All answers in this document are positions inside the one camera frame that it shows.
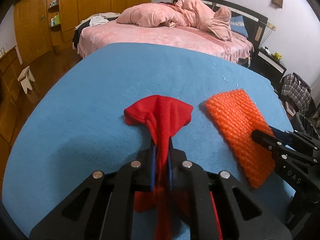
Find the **wall socket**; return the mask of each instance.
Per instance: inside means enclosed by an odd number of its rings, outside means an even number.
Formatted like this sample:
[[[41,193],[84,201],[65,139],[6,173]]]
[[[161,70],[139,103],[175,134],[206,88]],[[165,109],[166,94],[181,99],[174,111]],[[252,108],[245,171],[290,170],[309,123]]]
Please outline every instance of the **wall socket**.
[[[277,29],[277,27],[274,26],[274,25],[273,25],[272,23],[270,23],[270,22],[267,22],[267,27],[270,28],[270,29],[273,30],[273,31],[276,31],[276,29]]]

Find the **yellow toy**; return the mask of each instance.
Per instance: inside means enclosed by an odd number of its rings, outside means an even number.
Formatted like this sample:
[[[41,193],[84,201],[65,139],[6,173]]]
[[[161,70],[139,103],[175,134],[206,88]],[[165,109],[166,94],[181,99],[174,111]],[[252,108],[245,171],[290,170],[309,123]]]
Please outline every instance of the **yellow toy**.
[[[282,56],[280,53],[275,52],[274,54],[272,54],[277,60],[281,60]]]

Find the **orange foam net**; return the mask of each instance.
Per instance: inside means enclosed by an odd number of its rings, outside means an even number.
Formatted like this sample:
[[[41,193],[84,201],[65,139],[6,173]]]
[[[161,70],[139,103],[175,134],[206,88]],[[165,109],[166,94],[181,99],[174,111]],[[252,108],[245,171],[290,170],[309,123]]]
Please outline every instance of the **orange foam net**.
[[[275,162],[270,151],[251,139],[255,129],[273,136],[258,108],[242,89],[214,95],[205,106],[234,150],[251,186],[261,186]]]

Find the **blue tablecloth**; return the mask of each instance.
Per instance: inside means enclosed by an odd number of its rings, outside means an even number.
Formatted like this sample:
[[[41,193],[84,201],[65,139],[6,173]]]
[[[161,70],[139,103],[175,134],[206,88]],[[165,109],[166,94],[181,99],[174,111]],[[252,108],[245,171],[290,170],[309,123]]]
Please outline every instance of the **blue tablecloth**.
[[[292,130],[270,82],[242,66],[153,44],[116,43],[99,49],[51,88],[23,126],[5,170],[4,206],[28,236],[93,171],[110,173],[134,160],[138,151],[148,148],[150,134],[144,126],[126,125],[123,110],[153,94],[194,106],[191,123],[172,139],[174,147],[205,170],[228,170],[248,185],[202,107],[210,96],[239,88],[249,94],[269,125]],[[282,221],[293,193],[274,173],[254,191]],[[172,223],[176,239],[189,239],[184,223],[177,218]],[[155,224],[155,210],[134,213],[132,239],[152,239]]]

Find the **black nightstand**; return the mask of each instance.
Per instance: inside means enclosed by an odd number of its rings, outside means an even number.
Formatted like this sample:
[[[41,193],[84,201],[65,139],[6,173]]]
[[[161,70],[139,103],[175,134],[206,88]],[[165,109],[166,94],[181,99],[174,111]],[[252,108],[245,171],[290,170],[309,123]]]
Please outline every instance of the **black nightstand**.
[[[272,55],[268,55],[263,49],[259,49],[258,53],[255,54],[249,69],[270,80],[274,88],[278,86],[287,70],[281,61]]]

